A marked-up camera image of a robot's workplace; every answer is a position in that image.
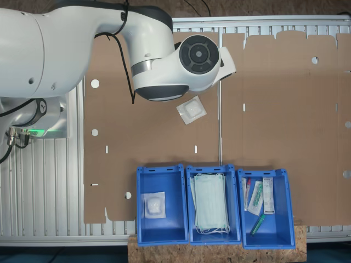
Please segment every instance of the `blue plastic bin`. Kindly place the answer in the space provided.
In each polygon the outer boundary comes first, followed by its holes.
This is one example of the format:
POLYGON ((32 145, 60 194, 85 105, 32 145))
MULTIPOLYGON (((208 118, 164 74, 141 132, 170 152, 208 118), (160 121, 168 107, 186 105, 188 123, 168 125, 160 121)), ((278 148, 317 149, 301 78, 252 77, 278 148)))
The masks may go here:
POLYGON ((245 249, 291 249, 296 248, 295 232, 292 217, 290 187, 287 172, 285 169, 271 171, 236 171, 238 189, 240 191, 240 217, 242 229, 242 246, 245 249), (273 215, 265 215, 255 236, 250 232, 257 222, 259 216, 249 211, 244 211, 244 189, 242 189, 242 178, 251 178, 251 187, 248 193, 248 202, 256 180, 262 181, 263 177, 273 178, 274 208, 273 215))
POLYGON ((138 245, 188 244, 184 167, 138 167, 138 245), (166 218, 145 218, 144 193, 165 192, 166 218))
POLYGON ((239 207, 236 194, 235 170, 233 165, 220 167, 192 167, 186 168, 188 191, 189 233, 191 245, 238 245, 241 244, 239 207), (190 178, 202 173, 223 173, 225 175, 225 200, 230 226, 229 234, 213 233, 210 235, 199 234, 195 226, 195 206, 191 195, 190 178))

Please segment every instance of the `cardboard sheet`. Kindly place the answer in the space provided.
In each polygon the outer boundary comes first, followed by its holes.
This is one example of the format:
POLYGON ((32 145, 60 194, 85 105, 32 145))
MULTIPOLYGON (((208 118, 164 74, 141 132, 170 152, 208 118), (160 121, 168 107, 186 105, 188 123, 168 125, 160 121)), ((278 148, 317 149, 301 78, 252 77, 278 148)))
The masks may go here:
MULTIPOLYGON (((174 33, 174 41, 193 34, 174 33)), ((217 33, 204 35, 218 42, 217 33)), ((129 68, 127 47, 120 41, 129 68)), ((94 41, 85 95, 84 223, 105 223, 105 208, 112 221, 135 219, 138 166, 218 165, 217 85, 199 95, 207 115, 188 125, 176 107, 197 94, 168 102, 137 95, 132 105, 118 45, 101 36, 94 41), (93 79, 99 81, 97 89, 90 85, 93 79), (98 136, 92 136, 93 129, 98 136), (125 199, 126 192, 131 199, 125 199)))
POLYGON ((223 163, 286 168, 293 214, 351 224, 351 35, 224 34, 237 73, 222 81, 223 163))

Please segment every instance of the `white packet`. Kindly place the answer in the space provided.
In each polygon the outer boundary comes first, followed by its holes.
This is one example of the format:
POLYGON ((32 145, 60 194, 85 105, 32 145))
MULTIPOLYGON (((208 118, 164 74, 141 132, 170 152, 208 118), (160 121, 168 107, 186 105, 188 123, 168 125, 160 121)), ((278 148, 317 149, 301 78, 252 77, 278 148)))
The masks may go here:
POLYGON ((252 193, 250 204, 248 205, 247 210, 254 215, 259 215, 259 213, 261 212, 262 204, 263 204, 263 185, 261 181, 256 181, 254 183, 253 193, 252 193), (259 195, 259 199, 255 201, 256 194, 258 192, 259 187, 261 188, 261 194, 259 195))
POLYGON ((191 100, 179 105, 177 110, 185 124, 189 124, 207 114, 199 96, 193 97, 191 100))
POLYGON ((166 218, 165 192, 145 193, 145 218, 166 218))
POLYGON ((265 215, 274 214, 273 178, 263 178, 263 212, 265 215))
POLYGON ((246 204, 246 202, 245 202, 245 200, 246 200, 246 178, 242 178, 241 181, 242 181, 242 192, 244 194, 244 211, 247 211, 247 206, 245 205, 246 204))

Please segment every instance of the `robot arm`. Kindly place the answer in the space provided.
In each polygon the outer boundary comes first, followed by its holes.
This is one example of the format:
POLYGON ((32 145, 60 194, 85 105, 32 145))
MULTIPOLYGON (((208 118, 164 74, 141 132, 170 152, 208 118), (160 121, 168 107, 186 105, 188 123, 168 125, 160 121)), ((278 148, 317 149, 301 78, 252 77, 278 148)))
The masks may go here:
MULTIPOLYGON (((57 98, 78 85, 89 66, 94 36, 114 34, 123 18, 123 5, 95 1, 59 2, 46 14, 0 8, 0 97, 7 97, 0 98, 0 113, 23 98, 44 98, 47 107, 41 118, 35 101, 0 117, 0 138, 8 127, 52 127, 60 116, 57 98)), ((127 43, 134 90, 148 100, 202 91, 235 72, 228 50, 207 37, 191 36, 175 49, 172 18, 157 7, 129 7, 120 34, 127 43)))

